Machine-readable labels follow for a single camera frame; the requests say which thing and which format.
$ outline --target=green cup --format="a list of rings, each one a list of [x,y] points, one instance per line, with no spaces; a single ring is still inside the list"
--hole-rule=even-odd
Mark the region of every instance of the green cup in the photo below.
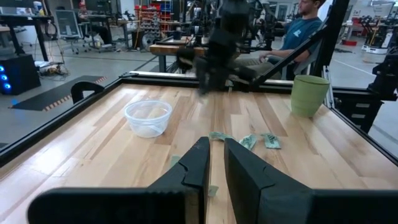
[[[312,117],[322,105],[330,82],[311,75],[296,75],[294,78],[291,106],[293,114]]]

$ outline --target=gray concrete floor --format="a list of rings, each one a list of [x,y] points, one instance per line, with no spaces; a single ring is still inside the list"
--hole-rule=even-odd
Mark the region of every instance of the gray concrete floor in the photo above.
[[[274,42],[273,48],[280,47],[280,41]],[[56,44],[46,43],[50,60],[60,62],[62,56]],[[330,70],[333,86],[362,87],[366,88],[373,82],[374,75],[371,71],[377,62],[382,62],[384,55],[371,55],[361,51],[361,44],[357,47],[341,47],[353,51],[353,53],[334,53]],[[28,54],[35,55],[36,60],[42,60],[39,47],[25,46]],[[257,57],[258,52],[241,57]],[[47,121],[54,119],[63,111],[72,106],[72,101],[67,101],[60,106],[48,111],[14,110],[8,107],[20,101],[24,101],[42,92],[62,85],[82,75],[104,76],[107,79],[101,82],[107,85],[118,78],[124,72],[131,70],[151,71],[158,65],[157,58],[149,52],[81,52],[78,55],[67,51],[63,57],[65,67],[70,75],[64,81],[42,79],[42,86],[18,96],[0,95],[0,143],[12,143],[29,134]],[[171,64],[175,57],[167,57],[167,63]],[[398,111],[397,102],[385,102],[382,106],[370,131],[370,135],[382,144],[386,149],[398,156],[398,117],[394,116]]]

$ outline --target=paper scrap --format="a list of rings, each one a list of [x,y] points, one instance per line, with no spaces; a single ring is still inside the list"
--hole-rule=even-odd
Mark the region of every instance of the paper scrap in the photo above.
[[[176,163],[178,163],[180,159],[181,159],[180,156],[172,155],[172,158],[170,160],[170,168],[173,167]]]
[[[214,197],[214,196],[216,196],[217,190],[218,190],[218,187],[217,187],[217,186],[210,185],[210,186],[209,186],[209,191],[208,191],[208,196],[209,196],[209,197]]]
[[[250,134],[248,136],[245,136],[242,138],[242,140],[239,141],[239,143],[244,146],[246,149],[249,149],[250,151],[253,149],[254,145],[257,142],[257,137],[255,134]]]
[[[234,137],[230,136],[229,134],[224,134],[221,132],[212,131],[209,133],[210,140],[222,140],[225,141],[226,138],[234,139]]]
[[[266,145],[266,148],[280,149],[280,143],[277,136],[271,133],[262,134],[261,136],[264,137],[264,144]]]

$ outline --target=man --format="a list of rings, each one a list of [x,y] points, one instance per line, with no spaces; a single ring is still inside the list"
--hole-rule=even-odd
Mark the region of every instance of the man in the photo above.
[[[321,26],[322,21],[318,18],[318,10],[325,3],[325,0],[300,0],[298,4],[298,11],[302,18],[296,19],[291,23],[284,24],[287,30],[285,41],[281,49],[261,52],[258,59],[242,58],[235,60],[236,66],[246,66],[255,70],[258,74],[267,72],[274,66],[276,62],[269,62],[266,60],[268,56],[276,56],[286,58],[299,45],[305,42],[310,35],[312,35]],[[295,63],[300,63],[308,59],[308,57],[315,51],[318,44],[312,45],[308,50],[300,54],[295,60]],[[280,72],[276,73],[271,79],[281,79]],[[288,76],[288,80],[293,80],[294,77]]]
[[[65,7],[59,6],[57,10],[65,10]],[[76,14],[77,23],[82,23],[87,20],[87,10],[85,8],[81,8],[79,13]],[[112,38],[109,30],[103,26],[92,25],[91,30],[89,32],[96,32],[101,39],[103,40],[104,44],[112,44]]]

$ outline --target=butcher block tabletop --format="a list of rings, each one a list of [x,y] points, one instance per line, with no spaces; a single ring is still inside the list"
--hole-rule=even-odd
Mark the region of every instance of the butcher block tabletop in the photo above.
[[[136,136],[126,105],[162,100],[173,108],[165,133]],[[55,187],[146,187],[210,131],[236,139],[273,133],[282,149],[259,140],[253,152],[283,173],[319,189],[398,189],[398,168],[355,130],[322,106],[313,118],[290,112],[290,95],[213,93],[122,84],[0,169],[0,222],[27,223],[39,193]],[[235,223],[224,171],[222,141],[211,142],[207,223]]]

